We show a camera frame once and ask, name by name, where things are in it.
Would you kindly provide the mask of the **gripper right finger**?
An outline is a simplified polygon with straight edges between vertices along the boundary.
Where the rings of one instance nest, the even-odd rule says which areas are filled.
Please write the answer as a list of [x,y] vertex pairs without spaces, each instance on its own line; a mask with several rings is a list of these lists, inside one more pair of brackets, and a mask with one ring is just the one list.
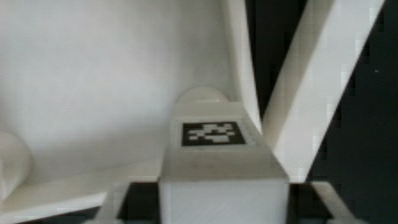
[[312,182],[310,185],[332,215],[326,224],[367,224],[364,220],[355,218],[330,183]]

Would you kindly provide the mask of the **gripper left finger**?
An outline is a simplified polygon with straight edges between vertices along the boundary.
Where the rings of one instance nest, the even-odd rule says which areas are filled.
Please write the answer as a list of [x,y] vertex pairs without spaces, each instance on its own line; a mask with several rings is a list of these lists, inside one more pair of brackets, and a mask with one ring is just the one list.
[[119,218],[119,211],[124,202],[127,183],[117,184],[106,192],[104,201],[94,218],[87,224],[124,224]]

